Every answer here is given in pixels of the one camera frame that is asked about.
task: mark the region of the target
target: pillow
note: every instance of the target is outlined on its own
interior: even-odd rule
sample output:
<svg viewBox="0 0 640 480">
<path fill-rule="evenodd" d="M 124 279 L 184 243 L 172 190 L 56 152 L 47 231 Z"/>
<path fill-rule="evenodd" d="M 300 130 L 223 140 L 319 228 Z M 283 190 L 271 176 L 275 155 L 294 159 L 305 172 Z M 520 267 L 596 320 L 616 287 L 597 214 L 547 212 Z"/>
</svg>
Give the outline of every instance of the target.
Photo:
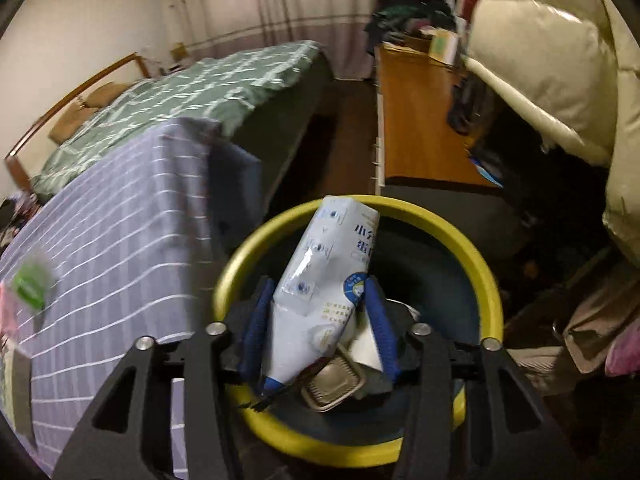
<svg viewBox="0 0 640 480">
<path fill-rule="evenodd" d="M 76 130 L 100 108 L 83 107 L 72 102 L 49 132 L 49 139 L 60 145 L 70 139 Z"/>
<path fill-rule="evenodd" d="M 91 92 L 84 102 L 89 108 L 103 108 L 113 103 L 116 100 L 116 97 L 132 86 L 133 83 L 109 82 Z"/>
</svg>

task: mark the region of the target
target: down jacket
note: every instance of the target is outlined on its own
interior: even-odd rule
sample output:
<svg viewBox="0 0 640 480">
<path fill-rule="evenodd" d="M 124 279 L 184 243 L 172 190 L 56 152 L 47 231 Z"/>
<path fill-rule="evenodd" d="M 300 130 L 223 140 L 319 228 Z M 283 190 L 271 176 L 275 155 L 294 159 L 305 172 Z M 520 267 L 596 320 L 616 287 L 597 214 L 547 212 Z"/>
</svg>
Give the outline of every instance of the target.
<svg viewBox="0 0 640 480">
<path fill-rule="evenodd" d="M 609 167 L 603 222 L 640 265 L 640 48 L 611 0 L 479 0 L 466 66 L 549 146 Z"/>
</svg>

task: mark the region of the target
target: wooden bed frame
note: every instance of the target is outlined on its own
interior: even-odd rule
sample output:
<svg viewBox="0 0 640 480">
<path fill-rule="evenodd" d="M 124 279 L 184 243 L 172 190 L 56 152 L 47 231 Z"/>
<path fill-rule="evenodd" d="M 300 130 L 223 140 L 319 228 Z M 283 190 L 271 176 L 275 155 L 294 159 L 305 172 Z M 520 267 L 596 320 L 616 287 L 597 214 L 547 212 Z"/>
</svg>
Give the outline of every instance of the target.
<svg viewBox="0 0 640 480">
<path fill-rule="evenodd" d="M 127 63 L 134 61 L 142 72 L 144 77 L 149 78 L 149 71 L 143 62 L 143 59 L 134 52 L 133 54 L 129 54 L 128 56 L 123 57 L 122 59 L 116 61 L 115 63 L 109 65 L 104 70 L 100 70 L 96 75 L 91 76 L 80 86 L 73 89 L 67 95 L 65 95 L 60 101 L 54 104 L 42 117 L 37 119 L 31 127 L 27 130 L 27 132 L 15 143 L 15 146 L 11 148 L 11 151 L 5 156 L 4 164 L 6 165 L 11 178 L 14 180 L 15 185 L 19 189 L 23 189 L 29 193 L 33 192 L 31 189 L 31 183 L 29 180 L 29 175 L 25 171 L 24 167 L 18 160 L 18 152 L 24 147 L 24 145 L 29 142 L 29 140 L 45 125 L 47 124 L 60 110 L 62 110 L 65 106 L 67 106 L 73 99 L 78 97 L 82 92 L 96 84 L 100 79 L 108 76 L 111 72 L 119 69 L 120 67 L 125 66 Z"/>
</svg>

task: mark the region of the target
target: metal bolt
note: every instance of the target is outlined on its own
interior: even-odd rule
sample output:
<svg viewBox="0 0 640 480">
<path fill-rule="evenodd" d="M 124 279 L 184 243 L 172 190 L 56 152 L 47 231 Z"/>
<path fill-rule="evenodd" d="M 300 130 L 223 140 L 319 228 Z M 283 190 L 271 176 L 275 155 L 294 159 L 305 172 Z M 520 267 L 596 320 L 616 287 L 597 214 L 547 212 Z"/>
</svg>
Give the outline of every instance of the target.
<svg viewBox="0 0 640 480">
<path fill-rule="evenodd" d="M 136 340 L 136 348 L 138 350 L 149 350 L 155 343 L 155 340 L 148 336 L 143 335 L 142 337 Z"/>
<path fill-rule="evenodd" d="M 411 332 L 415 335 L 429 335 L 431 333 L 431 327 L 426 323 L 416 323 L 411 327 Z"/>
<path fill-rule="evenodd" d="M 226 325 L 220 322 L 210 323 L 205 330 L 209 335 L 221 335 L 226 332 Z"/>
<path fill-rule="evenodd" d="M 502 343 L 498 341 L 495 337 L 488 337 L 482 340 L 482 346 L 486 348 L 489 352 L 497 352 L 500 348 L 502 348 Z"/>
</svg>

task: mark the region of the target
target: wall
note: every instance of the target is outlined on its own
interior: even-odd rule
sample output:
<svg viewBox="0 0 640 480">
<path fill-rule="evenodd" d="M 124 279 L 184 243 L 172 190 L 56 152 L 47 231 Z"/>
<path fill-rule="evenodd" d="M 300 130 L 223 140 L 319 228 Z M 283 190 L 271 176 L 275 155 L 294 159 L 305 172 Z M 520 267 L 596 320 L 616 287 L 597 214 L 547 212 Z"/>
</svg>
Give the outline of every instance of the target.
<svg viewBox="0 0 640 480">
<path fill-rule="evenodd" d="M 169 61 L 159 0 L 25 0 L 0 38 L 0 156 L 69 91 L 145 47 Z M 54 147 L 34 141 L 28 170 Z M 14 189 L 2 164 L 0 198 Z"/>
</svg>

